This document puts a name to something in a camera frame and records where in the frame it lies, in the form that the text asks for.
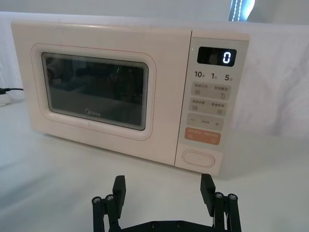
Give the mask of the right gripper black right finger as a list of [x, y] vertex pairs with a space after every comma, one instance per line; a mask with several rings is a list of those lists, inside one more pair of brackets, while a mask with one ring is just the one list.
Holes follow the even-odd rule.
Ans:
[[208, 213], [213, 219], [213, 231], [238, 232], [239, 206], [237, 195], [230, 193], [225, 196], [223, 193], [217, 192], [210, 174], [201, 175], [200, 191]]

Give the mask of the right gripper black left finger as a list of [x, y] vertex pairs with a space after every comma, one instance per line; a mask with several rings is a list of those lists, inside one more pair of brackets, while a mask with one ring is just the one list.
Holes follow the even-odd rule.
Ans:
[[125, 176], [119, 175], [115, 178], [112, 194], [104, 199], [96, 196], [92, 199], [93, 231], [104, 232], [104, 216], [108, 216], [110, 232], [120, 232], [118, 220], [121, 217], [122, 207], [126, 195]]

